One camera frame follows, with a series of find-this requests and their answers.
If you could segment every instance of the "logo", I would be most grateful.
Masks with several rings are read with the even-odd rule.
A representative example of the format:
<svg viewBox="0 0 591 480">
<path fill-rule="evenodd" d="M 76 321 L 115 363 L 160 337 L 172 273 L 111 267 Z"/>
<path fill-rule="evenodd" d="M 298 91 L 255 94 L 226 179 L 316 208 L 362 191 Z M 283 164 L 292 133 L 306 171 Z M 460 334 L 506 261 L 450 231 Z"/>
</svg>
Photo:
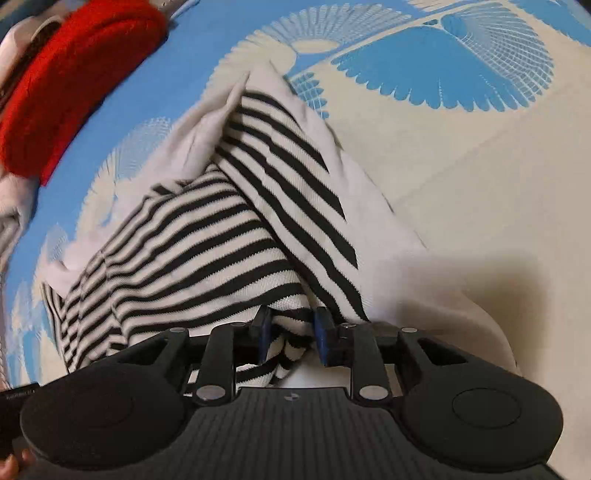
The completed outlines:
<svg viewBox="0 0 591 480">
<path fill-rule="evenodd" d="M 300 396 L 297 393 L 291 392 L 289 395 L 286 395 L 283 398 L 286 399 L 287 401 L 297 401 L 300 399 Z"/>
</svg>

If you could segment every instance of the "round foam pad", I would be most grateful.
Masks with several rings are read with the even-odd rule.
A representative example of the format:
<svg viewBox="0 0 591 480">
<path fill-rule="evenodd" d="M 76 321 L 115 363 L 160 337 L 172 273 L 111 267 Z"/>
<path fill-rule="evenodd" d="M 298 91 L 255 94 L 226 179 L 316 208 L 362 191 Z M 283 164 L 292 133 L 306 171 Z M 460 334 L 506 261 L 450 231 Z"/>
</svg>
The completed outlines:
<svg viewBox="0 0 591 480">
<path fill-rule="evenodd" d="M 33 60 L 0 124 L 0 161 L 45 185 L 86 118 L 166 35 L 147 0 L 90 0 Z"/>
<path fill-rule="evenodd" d="M 111 364 L 83 368 L 37 390 L 21 410 L 21 429 L 37 458 L 107 470 L 169 445 L 184 417 L 182 396 L 153 369 Z"/>
</svg>

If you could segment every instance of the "black device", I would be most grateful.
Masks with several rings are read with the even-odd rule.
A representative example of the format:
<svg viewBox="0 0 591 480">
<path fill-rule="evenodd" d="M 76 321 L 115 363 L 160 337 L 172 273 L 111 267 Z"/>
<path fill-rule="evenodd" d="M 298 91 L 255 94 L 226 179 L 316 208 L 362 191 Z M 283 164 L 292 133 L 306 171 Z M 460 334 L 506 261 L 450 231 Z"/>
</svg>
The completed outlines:
<svg viewBox="0 0 591 480">
<path fill-rule="evenodd" d="M 315 313 L 322 363 L 344 388 L 241 388 L 272 311 L 209 336 L 172 328 L 41 387 L 21 410 L 27 480 L 550 480 L 563 426 L 543 388 L 416 329 L 374 336 Z M 392 395 L 394 364 L 403 395 Z M 199 374 L 188 386 L 189 374 Z"/>
<path fill-rule="evenodd" d="M 591 12 L 591 0 L 577 0 L 577 2 L 580 3 L 587 12 Z"/>
<path fill-rule="evenodd" d="M 39 384 L 33 383 L 0 392 L 0 460 L 12 453 L 19 458 L 26 446 L 21 434 L 21 409 L 38 388 Z"/>
</svg>

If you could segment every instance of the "metal screw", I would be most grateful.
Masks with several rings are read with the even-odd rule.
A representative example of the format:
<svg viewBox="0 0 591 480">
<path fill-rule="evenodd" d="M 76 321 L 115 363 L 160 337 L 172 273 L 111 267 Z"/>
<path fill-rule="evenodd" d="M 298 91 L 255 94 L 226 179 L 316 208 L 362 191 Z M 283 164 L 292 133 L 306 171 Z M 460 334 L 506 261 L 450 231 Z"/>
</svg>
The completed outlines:
<svg viewBox="0 0 591 480">
<path fill-rule="evenodd" d="M 225 394 L 226 389 L 219 385 L 204 385 L 195 392 L 195 395 L 205 401 L 219 400 Z"/>
<path fill-rule="evenodd" d="M 366 385 L 359 390 L 359 395 L 366 400 L 383 400 L 388 396 L 388 390 L 379 385 Z"/>
</svg>

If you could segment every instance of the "bedsheet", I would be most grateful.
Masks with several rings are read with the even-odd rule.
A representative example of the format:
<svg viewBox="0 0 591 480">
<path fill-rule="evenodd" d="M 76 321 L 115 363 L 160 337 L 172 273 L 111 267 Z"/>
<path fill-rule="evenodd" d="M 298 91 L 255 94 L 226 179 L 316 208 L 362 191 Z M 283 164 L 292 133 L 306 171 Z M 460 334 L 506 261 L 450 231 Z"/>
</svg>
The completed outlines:
<svg viewBox="0 0 591 480">
<path fill-rule="evenodd" d="M 434 229 L 446 226 L 424 213 L 437 196 L 410 201 L 512 130 L 520 135 L 507 150 L 527 155 L 542 140 L 531 119 L 552 116 L 551 100 L 589 79 L 589 47 L 591 17 L 574 0 L 201 0 L 92 115 L 41 189 L 4 283 L 8 382 L 65 374 L 41 300 L 44 264 L 108 221 L 118 191 L 190 105 L 253 64 L 270 61 L 437 247 Z"/>
</svg>

